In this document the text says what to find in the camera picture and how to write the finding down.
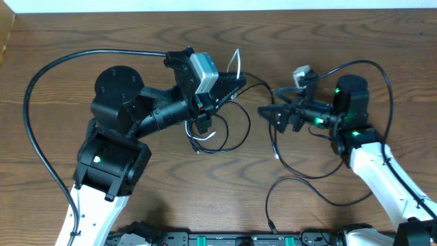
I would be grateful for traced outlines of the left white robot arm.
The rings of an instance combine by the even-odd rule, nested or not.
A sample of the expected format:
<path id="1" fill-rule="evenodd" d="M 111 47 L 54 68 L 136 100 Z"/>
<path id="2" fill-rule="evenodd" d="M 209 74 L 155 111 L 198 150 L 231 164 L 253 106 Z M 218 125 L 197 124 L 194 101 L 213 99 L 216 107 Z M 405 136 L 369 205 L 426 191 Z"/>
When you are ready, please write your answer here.
<path id="1" fill-rule="evenodd" d="M 176 85 L 167 90 L 145 86 L 129 66 L 114 66 L 97 78 L 94 117 L 77 155 L 73 203 L 57 245 L 103 245 L 152 156 L 140 139 L 190 120 L 205 133 L 212 116 L 246 85 L 241 72 L 201 78 L 193 65 L 170 69 Z"/>

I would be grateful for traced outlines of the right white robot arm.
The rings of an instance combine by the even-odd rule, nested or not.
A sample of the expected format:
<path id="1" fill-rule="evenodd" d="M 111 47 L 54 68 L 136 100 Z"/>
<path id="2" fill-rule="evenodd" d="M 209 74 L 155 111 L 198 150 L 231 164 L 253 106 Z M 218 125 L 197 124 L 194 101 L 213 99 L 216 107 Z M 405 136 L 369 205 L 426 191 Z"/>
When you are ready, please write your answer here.
<path id="1" fill-rule="evenodd" d="M 369 225 L 351 225 L 340 231 L 342 245 L 430 245 L 436 241 L 436 203 L 409 177 L 391 148 L 368 124 L 367 81 L 356 75 L 339 78 L 333 103 L 314 99 L 316 84 L 300 80 L 295 99 L 259 107 L 258 114 L 283 133 L 291 124 L 298 132 L 303 124 L 326 128 L 335 154 L 370 188 L 386 211 L 395 235 L 379 233 Z"/>

